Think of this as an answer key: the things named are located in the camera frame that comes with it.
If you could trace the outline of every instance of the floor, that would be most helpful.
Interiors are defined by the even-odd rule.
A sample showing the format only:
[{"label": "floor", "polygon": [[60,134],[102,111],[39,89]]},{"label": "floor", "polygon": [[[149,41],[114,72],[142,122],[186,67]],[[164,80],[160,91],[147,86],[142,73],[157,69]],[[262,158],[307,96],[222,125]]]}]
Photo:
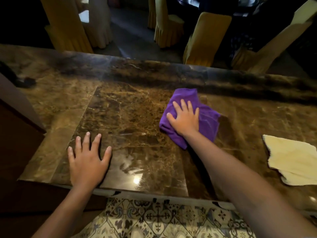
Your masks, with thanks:
[{"label": "floor", "polygon": [[197,207],[109,198],[106,209],[73,238],[130,238],[139,227],[146,238],[255,238],[236,211],[212,204]]},{"label": "floor", "polygon": [[[147,28],[148,12],[127,8],[111,9],[111,29],[114,41],[106,48],[96,48],[96,54],[119,56],[139,60],[156,60],[182,63],[186,40],[175,47],[160,49],[153,41],[154,30]],[[228,68],[224,62],[215,60],[213,67]],[[308,74],[284,52],[277,58],[268,74],[309,78]]]}]

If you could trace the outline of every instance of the purple cloth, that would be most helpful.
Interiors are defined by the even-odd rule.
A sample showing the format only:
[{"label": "purple cloth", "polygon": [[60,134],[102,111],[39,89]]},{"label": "purple cloth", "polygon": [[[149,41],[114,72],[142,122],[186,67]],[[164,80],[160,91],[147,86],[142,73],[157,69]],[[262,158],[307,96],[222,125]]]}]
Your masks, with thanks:
[{"label": "purple cloth", "polygon": [[167,113],[171,113],[174,118],[177,117],[176,111],[173,107],[173,101],[176,101],[180,105],[180,100],[184,99],[186,104],[187,101],[191,101],[194,111],[199,108],[199,132],[211,140],[215,140],[219,123],[218,118],[220,114],[215,110],[211,109],[209,106],[200,103],[197,89],[179,88],[174,91],[163,116],[159,122],[159,127],[182,149],[187,148],[187,143],[185,139],[180,136],[170,125],[170,122],[166,118]]}]

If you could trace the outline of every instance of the foot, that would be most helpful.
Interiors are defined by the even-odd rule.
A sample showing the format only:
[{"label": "foot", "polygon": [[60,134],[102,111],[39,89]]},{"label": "foot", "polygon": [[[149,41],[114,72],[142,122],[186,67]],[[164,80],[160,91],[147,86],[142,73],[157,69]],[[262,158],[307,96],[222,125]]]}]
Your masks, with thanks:
[{"label": "foot", "polygon": [[133,227],[131,232],[131,238],[144,238],[143,231],[140,227]]},{"label": "foot", "polygon": [[174,238],[186,238],[185,233],[182,231],[179,231],[176,233]]}]

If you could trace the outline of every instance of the marble countertop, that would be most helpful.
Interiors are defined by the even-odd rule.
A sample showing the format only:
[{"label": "marble countertop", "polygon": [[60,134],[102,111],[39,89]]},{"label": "marble countertop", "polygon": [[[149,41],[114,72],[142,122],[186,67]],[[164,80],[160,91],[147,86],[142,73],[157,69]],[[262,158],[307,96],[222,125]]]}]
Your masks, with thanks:
[{"label": "marble countertop", "polygon": [[90,131],[102,134],[101,153],[113,147],[100,188],[226,201],[200,160],[159,130],[173,91],[197,88],[201,102],[222,114],[215,143],[294,207],[317,210],[317,186],[283,184],[262,141],[267,134],[317,146],[314,81],[10,45],[0,45],[0,60],[36,79],[21,91],[47,130],[21,180],[70,185],[66,148]]}]

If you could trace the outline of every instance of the floral tile pattern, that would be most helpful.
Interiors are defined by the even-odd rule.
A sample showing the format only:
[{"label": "floral tile pattern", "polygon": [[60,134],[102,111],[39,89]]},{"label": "floral tile pattern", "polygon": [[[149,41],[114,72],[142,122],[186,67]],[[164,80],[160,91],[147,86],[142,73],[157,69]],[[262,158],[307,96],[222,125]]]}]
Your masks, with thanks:
[{"label": "floral tile pattern", "polygon": [[197,207],[109,198],[106,209],[73,238],[130,238],[139,227],[146,238],[256,238],[238,212],[211,204]]}]

